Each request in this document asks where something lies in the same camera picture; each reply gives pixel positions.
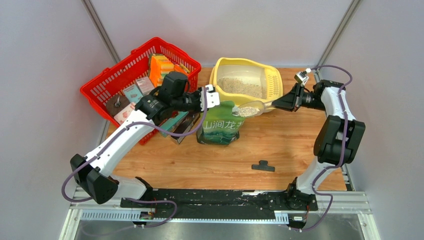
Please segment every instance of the brown round object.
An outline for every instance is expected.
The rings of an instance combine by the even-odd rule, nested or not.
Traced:
[[[130,100],[128,100],[126,96],[116,94],[106,102],[106,110],[112,117],[115,117],[115,115],[117,115],[120,111],[122,111],[122,109],[124,109],[128,105],[130,105]]]

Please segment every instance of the wooden tabletop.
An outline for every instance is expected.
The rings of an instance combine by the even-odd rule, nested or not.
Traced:
[[[279,68],[284,93],[301,68]],[[203,68],[198,85],[209,83],[211,68]],[[314,76],[306,87],[312,89]],[[114,170],[115,175],[141,177],[153,188],[285,190],[313,160],[313,146],[326,120],[319,110],[300,108],[297,112],[273,110],[248,118],[240,128],[240,139],[228,146],[202,145],[195,134],[180,145],[156,134],[146,145],[136,144]],[[111,124],[110,135],[116,127]],[[252,164],[267,160],[275,172],[252,170]],[[319,190],[345,191],[342,172],[337,169]]]

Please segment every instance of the transparent scoop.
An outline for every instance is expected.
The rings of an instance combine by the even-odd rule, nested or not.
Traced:
[[[265,112],[266,109],[272,108],[272,101],[262,102],[262,101],[251,101],[245,104],[242,104],[236,108],[233,112],[234,115],[244,117],[244,118],[253,118],[259,116]]]

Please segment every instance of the gray floor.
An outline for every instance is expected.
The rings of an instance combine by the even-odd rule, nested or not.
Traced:
[[[307,227],[319,216],[310,214]],[[83,226],[89,234],[106,234],[131,226],[127,221],[81,221],[76,240],[363,240],[361,226],[356,214],[329,214],[312,231],[294,232],[285,225],[238,224],[238,223],[177,223],[169,222],[154,228],[131,228],[102,237],[84,235]]]

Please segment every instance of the yellow plastic container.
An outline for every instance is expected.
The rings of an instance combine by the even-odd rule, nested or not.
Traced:
[[[218,85],[218,80],[221,78],[235,78],[246,84],[262,86],[266,88],[266,97],[258,98],[246,94],[225,92]],[[209,83],[215,86],[221,101],[233,101],[236,106],[252,101],[266,103],[283,95],[283,81],[281,80],[280,72],[275,67],[245,58],[221,57],[212,69]]]

